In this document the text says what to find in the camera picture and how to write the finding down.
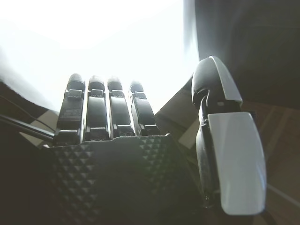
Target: metal rod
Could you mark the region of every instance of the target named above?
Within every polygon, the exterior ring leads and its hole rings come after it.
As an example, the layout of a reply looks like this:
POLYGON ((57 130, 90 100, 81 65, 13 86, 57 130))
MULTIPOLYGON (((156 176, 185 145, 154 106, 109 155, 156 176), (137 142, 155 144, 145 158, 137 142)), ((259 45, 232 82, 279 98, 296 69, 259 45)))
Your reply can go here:
POLYGON ((33 137, 39 138, 47 142, 52 142, 54 138, 54 133, 34 127, 28 123, 24 123, 22 121, 1 114, 0 114, 0 122, 6 123, 14 127, 18 131, 21 131, 23 133, 26 133, 28 135, 31 135, 33 137))

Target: cable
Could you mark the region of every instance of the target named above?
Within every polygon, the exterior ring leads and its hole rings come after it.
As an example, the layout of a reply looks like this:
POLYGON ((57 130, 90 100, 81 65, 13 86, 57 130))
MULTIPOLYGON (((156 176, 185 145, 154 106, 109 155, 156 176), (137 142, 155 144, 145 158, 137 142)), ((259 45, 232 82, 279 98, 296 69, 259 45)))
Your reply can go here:
POLYGON ((3 99, 5 99, 5 100, 7 100, 9 103, 13 104, 14 106, 18 107, 20 110, 22 110, 24 113, 26 113, 30 118, 36 120, 37 122, 43 124, 44 126, 46 126, 46 127, 48 127, 49 129, 51 129, 53 132, 55 132, 55 130, 52 129, 50 126, 48 126, 48 125, 45 124, 44 122, 38 120, 38 119, 35 118, 34 116, 31 116, 26 110, 24 110, 23 108, 21 108, 20 106, 18 106, 16 103, 14 103, 14 102, 8 100, 6 97, 4 97, 4 96, 2 96, 2 95, 0 95, 0 97, 3 98, 3 99))

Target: robotic hand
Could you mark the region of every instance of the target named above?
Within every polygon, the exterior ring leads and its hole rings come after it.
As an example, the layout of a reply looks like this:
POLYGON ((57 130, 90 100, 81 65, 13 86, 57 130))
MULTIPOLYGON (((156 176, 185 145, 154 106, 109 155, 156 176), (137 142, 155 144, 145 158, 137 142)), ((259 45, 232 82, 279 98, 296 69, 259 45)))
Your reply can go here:
POLYGON ((50 224, 200 224, 201 211, 219 202, 232 217, 264 209, 259 134, 251 115, 241 112, 239 91, 218 58, 200 61, 192 81, 200 190, 172 137, 159 135, 140 83, 132 83, 129 96, 132 122, 117 78, 105 91, 94 76, 86 91, 79 75, 70 77, 54 147, 42 149, 50 224))

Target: bright white light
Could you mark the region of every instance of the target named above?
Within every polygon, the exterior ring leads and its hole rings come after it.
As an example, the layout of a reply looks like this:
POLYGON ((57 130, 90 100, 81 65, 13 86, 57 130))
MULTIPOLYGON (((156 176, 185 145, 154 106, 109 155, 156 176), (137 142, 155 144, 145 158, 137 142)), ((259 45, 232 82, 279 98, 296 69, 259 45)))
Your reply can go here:
POLYGON ((79 73, 116 75, 124 88, 139 80, 156 113, 191 76, 182 37, 181 0, 0 0, 1 63, 5 57, 56 111, 79 73))

